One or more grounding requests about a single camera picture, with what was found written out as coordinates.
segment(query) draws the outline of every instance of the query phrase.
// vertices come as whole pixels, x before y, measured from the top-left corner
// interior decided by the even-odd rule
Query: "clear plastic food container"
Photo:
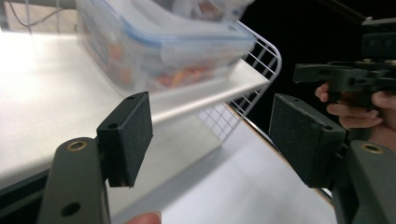
[[[255,37],[193,21],[152,0],[77,0],[81,42],[123,91],[164,91],[226,77]]]

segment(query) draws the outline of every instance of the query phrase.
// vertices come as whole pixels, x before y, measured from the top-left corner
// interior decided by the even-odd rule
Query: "white wire rack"
[[[74,0],[0,0],[0,26],[17,32],[74,33],[77,24]],[[246,25],[257,38],[254,49],[243,60],[266,77],[262,88],[223,105],[211,106],[199,113],[214,134],[225,141],[239,122],[245,119],[261,96],[278,76],[282,59],[277,48]]]

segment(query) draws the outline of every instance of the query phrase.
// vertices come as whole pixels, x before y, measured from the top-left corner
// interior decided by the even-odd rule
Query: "human hand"
[[[125,224],[161,224],[161,213],[150,212],[131,218]]]
[[[321,102],[329,100],[329,84],[318,87],[315,95]],[[346,128],[371,128],[369,141],[396,151],[396,95],[378,91],[372,95],[372,102],[379,109],[367,111],[366,108],[352,106],[354,94],[343,93],[338,104],[329,104],[327,111],[339,117],[340,124]]]

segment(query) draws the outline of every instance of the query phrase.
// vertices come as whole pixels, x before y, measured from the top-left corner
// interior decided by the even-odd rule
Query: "black background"
[[[396,0],[340,2],[375,20],[396,17]],[[280,75],[247,117],[267,132],[275,92],[300,98],[326,114],[326,105],[314,95],[320,83],[293,84],[294,65],[360,60],[361,26],[319,0],[256,0],[241,21],[273,43],[283,60]]]

